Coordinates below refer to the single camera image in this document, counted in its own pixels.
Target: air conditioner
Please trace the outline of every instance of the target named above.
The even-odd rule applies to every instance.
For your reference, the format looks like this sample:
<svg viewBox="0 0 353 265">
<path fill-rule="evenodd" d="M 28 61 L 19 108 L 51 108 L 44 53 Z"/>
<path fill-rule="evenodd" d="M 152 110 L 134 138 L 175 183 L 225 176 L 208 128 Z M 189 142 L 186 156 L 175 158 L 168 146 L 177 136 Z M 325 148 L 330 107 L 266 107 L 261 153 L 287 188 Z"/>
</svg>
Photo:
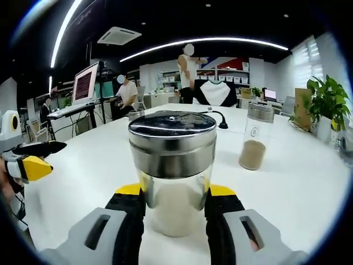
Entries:
<svg viewBox="0 0 353 265">
<path fill-rule="evenodd" d="M 109 29 L 98 41 L 100 44 L 125 45 L 142 34 L 116 26 Z"/>
</svg>

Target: potted plant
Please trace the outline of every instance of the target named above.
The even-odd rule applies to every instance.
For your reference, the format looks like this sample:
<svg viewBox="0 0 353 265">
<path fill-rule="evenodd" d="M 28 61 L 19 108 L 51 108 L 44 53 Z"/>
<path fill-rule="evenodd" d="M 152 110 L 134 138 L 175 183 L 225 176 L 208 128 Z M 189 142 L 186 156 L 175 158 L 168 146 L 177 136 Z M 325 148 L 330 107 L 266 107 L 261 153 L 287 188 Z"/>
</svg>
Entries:
<svg viewBox="0 0 353 265">
<path fill-rule="evenodd" d="M 71 97 L 67 97 L 65 98 L 64 102 L 63 102 L 64 108 L 71 106 Z"/>
<path fill-rule="evenodd" d="M 332 120 L 336 124 L 336 130 L 345 130 L 344 115 L 349 116 L 350 111 L 346 106 L 347 93 L 342 85 L 326 75 L 326 82 L 314 77 L 316 81 L 309 79 L 307 88 L 312 92 L 312 102 L 309 113 L 316 126 L 316 136 L 324 142 L 328 142 L 331 134 Z"/>
<path fill-rule="evenodd" d="M 258 89 L 257 87 L 253 87 L 250 90 L 252 94 L 255 95 L 255 97 L 261 97 L 261 90 Z"/>
</svg>

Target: person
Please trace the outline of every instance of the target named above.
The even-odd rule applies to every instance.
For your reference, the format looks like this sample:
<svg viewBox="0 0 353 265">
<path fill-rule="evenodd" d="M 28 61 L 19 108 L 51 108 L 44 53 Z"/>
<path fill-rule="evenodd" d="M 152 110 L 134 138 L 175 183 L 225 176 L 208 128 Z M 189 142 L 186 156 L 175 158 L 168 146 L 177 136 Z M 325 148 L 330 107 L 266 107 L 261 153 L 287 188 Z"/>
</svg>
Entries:
<svg viewBox="0 0 353 265">
<path fill-rule="evenodd" d="M 117 104 L 117 109 L 113 111 L 113 120 L 120 119 L 130 111 L 134 110 L 133 105 L 137 103 L 137 87 L 134 82 L 129 81 L 124 74 L 124 79 L 120 80 L 122 75 L 118 76 L 117 81 L 123 84 L 115 96 L 121 97 L 122 102 Z"/>
<path fill-rule="evenodd" d="M 200 57 L 191 57 L 191 55 L 194 54 L 194 46 L 192 44 L 187 44 L 183 48 L 183 52 L 184 53 L 178 58 L 181 81 L 181 97 L 183 98 L 183 103 L 192 104 L 198 65 L 207 63 L 207 60 Z"/>
<path fill-rule="evenodd" d="M 41 129 L 48 127 L 49 125 L 49 120 L 48 120 L 48 115 L 50 114 L 50 103 L 51 103 L 51 99 L 49 96 L 45 97 L 42 107 L 40 109 L 40 113 L 39 113 L 39 117 L 40 117 L 40 123 L 42 123 L 42 125 L 40 126 Z"/>
</svg>

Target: window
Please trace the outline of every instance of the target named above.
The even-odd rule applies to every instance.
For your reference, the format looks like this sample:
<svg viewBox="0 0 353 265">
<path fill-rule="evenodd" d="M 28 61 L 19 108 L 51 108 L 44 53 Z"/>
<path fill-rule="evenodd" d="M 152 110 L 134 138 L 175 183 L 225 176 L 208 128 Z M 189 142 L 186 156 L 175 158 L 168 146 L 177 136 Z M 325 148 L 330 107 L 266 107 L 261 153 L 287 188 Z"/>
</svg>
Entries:
<svg viewBox="0 0 353 265">
<path fill-rule="evenodd" d="M 319 49 L 313 36 L 294 48 L 292 53 L 295 87 L 306 88 L 307 82 L 312 76 L 323 80 Z"/>
</svg>

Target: laptop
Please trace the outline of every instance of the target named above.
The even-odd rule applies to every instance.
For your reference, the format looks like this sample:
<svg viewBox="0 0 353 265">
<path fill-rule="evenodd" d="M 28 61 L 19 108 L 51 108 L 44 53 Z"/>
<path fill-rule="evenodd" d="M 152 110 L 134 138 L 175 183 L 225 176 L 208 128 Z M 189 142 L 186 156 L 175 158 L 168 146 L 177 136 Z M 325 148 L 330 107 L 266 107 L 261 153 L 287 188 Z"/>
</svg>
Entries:
<svg viewBox="0 0 353 265">
<path fill-rule="evenodd" d="M 95 78 L 98 62 L 82 70 L 75 76 L 72 94 L 72 105 L 48 115 L 48 118 L 60 118 L 67 113 L 93 105 Z"/>
<path fill-rule="evenodd" d="M 264 98 L 266 101 L 277 102 L 276 91 L 270 90 L 270 89 L 265 89 L 265 97 Z"/>
</svg>

